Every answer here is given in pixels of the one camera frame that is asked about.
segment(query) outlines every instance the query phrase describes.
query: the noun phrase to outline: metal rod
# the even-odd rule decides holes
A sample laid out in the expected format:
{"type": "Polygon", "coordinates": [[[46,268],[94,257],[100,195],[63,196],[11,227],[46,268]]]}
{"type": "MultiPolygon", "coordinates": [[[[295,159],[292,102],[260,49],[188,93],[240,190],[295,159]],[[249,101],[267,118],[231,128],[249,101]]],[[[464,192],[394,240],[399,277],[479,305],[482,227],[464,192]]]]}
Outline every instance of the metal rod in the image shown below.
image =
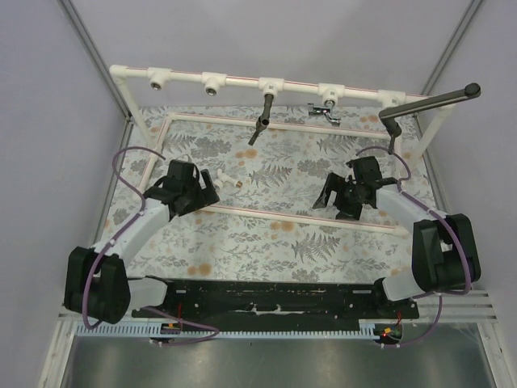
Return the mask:
{"type": "Polygon", "coordinates": [[[379,118],[381,121],[394,119],[396,117],[410,115],[412,113],[418,113],[428,111],[430,109],[443,107],[445,105],[451,105],[453,103],[460,103],[467,99],[475,99],[481,94],[481,88],[476,83],[467,85],[464,89],[458,91],[451,91],[442,95],[436,95],[428,99],[415,101],[414,103],[405,103],[398,107],[391,107],[383,109],[379,112],[379,118]]]}
{"type": "Polygon", "coordinates": [[[118,108],[125,117],[130,117],[131,114],[129,112],[129,108],[122,98],[122,95],[120,95],[115,83],[113,82],[107,66],[104,63],[104,60],[101,57],[97,46],[95,46],[94,41],[91,39],[90,33],[86,29],[86,26],[79,16],[77,9],[70,0],[57,0],[57,3],[61,6],[61,9],[63,10],[66,18],[70,21],[72,29],[75,31],[77,37],[81,41],[82,46],[86,50],[86,54],[88,57],[90,57],[91,62],[99,72],[99,75],[103,79],[104,84],[111,93],[111,96],[115,100],[118,108]]]}
{"type": "Polygon", "coordinates": [[[439,57],[438,62],[436,62],[435,67],[431,71],[429,78],[427,79],[421,95],[429,95],[433,89],[435,88],[438,79],[443,73],[443,70],[447,67],[449,61],[452,58],[452,55],[456,52],[458,44],[463,39],[465,33],[468,31],[471,22],[476,16],[477,12],[481,9],[481,5],[485,0],[472,0],[470,4],[467,6],[463,16],[461,17],[460,22],[456,26],[456,30],[452,33],[451,38],[445,45],[445,49],[439,57]]]}
{"type": "MultiPolygon", "coordinates": [[[[120,141],[118,150],[122,150],[123,148],[128,146],[129,139],[131,138],[131,133],[132,133],[133,128],[134,127],[131,123],[131,120],[125,119],[124,132],[122,134],[122,140],[120,141]]],[[[120,170],[120,168],[122,167],[123,162],[124,162],[124,158],[119,158],[119,160],[117,161],[117,166],[116,166],[116,168],[118,170],[120,170]]],[[[107,187],[107,191],[106,191],[106,197],[103,202],[103,208],[102,208],[100,216],[99,216],[99,223],[97,224],[97,228],[95,230],[95,235],[93,236],[92,241],[90,241],[91,244],[98,242],[101,239],[101,237],[103,236],[104,225],[106,224],[107,215],[110,212],[111,200],[113,199],[113,195],[115,194],[117,180],[118,179],[116,178],[115,174],[112,172],[111,178],[110,178],[110,183],[109,183],[109,185],[107,187]]]]}

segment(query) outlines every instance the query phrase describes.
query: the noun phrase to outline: small faucet valve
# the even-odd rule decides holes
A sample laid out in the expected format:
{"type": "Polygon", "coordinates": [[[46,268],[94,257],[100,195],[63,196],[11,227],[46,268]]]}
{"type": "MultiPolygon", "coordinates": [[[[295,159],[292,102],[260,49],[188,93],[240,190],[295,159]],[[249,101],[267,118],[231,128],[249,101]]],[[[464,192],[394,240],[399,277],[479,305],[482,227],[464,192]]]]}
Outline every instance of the small faucet valve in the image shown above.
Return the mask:
{"type": "Polygon", "coordinates": [[[341,119],[333,115],[335,102],[332,99],[325,101],[325,107],[315,107],[313,103],[308,103],[308,105],[309,116],[325,116],[333,127],[338,127],[341,124],[341,119]]]}

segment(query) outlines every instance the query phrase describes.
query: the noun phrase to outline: metal floor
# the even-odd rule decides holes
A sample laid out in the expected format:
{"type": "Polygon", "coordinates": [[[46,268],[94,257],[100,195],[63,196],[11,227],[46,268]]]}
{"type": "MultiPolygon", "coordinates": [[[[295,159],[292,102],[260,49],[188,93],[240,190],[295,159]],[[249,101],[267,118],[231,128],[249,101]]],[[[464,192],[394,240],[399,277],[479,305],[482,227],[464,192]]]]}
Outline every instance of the metal floor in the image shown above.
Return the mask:
{"type": "MultiPolygon", "coordinates": [[[[409,339],[425,327],[404,330],[409,339]]],[[[476,325],[440,325],[429,340],[394,350],[366,340],[146,342],[76,337],[61,388],[495,387],[476,325]]]]}

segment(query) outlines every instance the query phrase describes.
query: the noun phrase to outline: gray fern pattern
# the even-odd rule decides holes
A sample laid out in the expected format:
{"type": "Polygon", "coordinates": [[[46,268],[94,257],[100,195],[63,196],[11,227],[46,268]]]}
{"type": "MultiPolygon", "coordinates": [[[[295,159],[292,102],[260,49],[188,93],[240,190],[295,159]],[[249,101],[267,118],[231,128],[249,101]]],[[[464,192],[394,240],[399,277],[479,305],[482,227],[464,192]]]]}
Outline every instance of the gray fern pattern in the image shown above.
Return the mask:
{"type": "Polygon", "coordinates": [[[263,166],[258,171],[253,171],[250,174],[250,179],[251,183],[255,183],[257,187],[260,183],[266,186],[267,188],[270,187],[270,184],[280,186],[283,182],[285,182],[289,174],[291,174],[291,171],[292,168],[272,166],[270,164],[267,167],[263,166]]]}
{"type": "Polygon", "coordinates": [[[175,133],[163,142],[163,149],[169,152],[173,152],[174,150],[183,152],[188,150],[194,141],[194,136],[184,133],[175,133]]]}
{"type": "Polygon", "coordinates": [[[232,149],[229,141],[210,140],[208,137],[197,139],[195,145],[197,148],[191,151],[193,158],[215,157],[219,154],[227,154],[232,149]]]}
{"type": "Polygon", "coordinates": [[[294,250],[294,257],[299,255],[301,261],[304,261],[304,257],[312,261],[317,261],[316,258],[327,261],[336,252],[335,248],[340,239],[324,234],[319,234],[316,237],[316,232],[314,232],[312,236],[306,234],[303,240],[296,241],[296,244],[292,244],[291,248],[294,250]]]}
{"type": "MultiPolygon", "coordinates": [[[[168,112],[229,116],[256,120],[261,108],[143,108],[144,119],[157,129],[168,112]]],[[[384,132],[373,120],[378,108],[337,108],[344,128],[384,132]]],[[[321,117],[308,117],[305,107],[273,107],[271,122],[327,125],[321,117]]],[[[408,158],[417,138],[411,117],[401,118],[403,156],[408,158]]],[[[242,187],[225,184],[219,191],[221,205],[287,213],[304,217],[334,219],[333,206],[312,209],[326,175],[344,175],[344,162],[355,152],[385,141],[356,137],[326,136],[317,133],[267,130],[253,147],[247,142],[252,130],[220,124],[175,121],[163,143],[166,161],[158,159],[151,182],[166,173],[177,158],[208,169],[215,179],[218,168],[242,181],[242,187]]],[[[136,129],[131,146],[144,145],[136,129]]],[[[386,175],[393,160],[373,151],[386,175]]],[[[122,174],[139,184],[148,160],[145,151],[125,155],[122,174]]],[[[431,188],[423,162],[413,171],[406,189],[433,205],[431,188]]],[[[117,184],[103,238],[109,238],[138,207],[137,196],[117,184]]],[[[376,209],[364,209],[361,221],[393,225],[394,220],[376,209]]],[[[169,278],[221,280],[270,280],[301,282],[373,282],[410,266],[411,238],[395,237],[315,226],[238,217],[199,211],[176,217],[152,236],[127,268],[128,276],[155,275],[169,278]]]]}
{"type": "Polygon", "coordinates": [[[322,179],[326,179],[326,176],[329,174],[329,167],[330,162],[323,158],[319,158],[319,160],[306,159],[298,162],[298,170],[322,179]]]}

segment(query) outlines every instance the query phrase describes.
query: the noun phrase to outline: white cable tray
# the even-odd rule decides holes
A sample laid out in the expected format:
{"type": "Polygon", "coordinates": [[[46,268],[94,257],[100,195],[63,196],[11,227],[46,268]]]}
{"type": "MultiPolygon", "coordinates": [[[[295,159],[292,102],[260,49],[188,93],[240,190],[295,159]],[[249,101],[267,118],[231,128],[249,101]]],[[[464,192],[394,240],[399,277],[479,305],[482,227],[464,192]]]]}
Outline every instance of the white cable tray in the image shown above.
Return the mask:
{"type": "MultiPolygon", "coordinates": [[[[162,322],[121,322],[116,325],[103,324],[94,330],[88,330],[83,323],[78,323],[77,337],[131,337],[131,338],[198,338],[212,334],[211,331],[184,331],[180,335],[162,334],[162,322]]],[[[358,331],[222,331],[216,338],[247,340],[377,340],[373,334],[374,323],[360,323],[358,331]]]]}

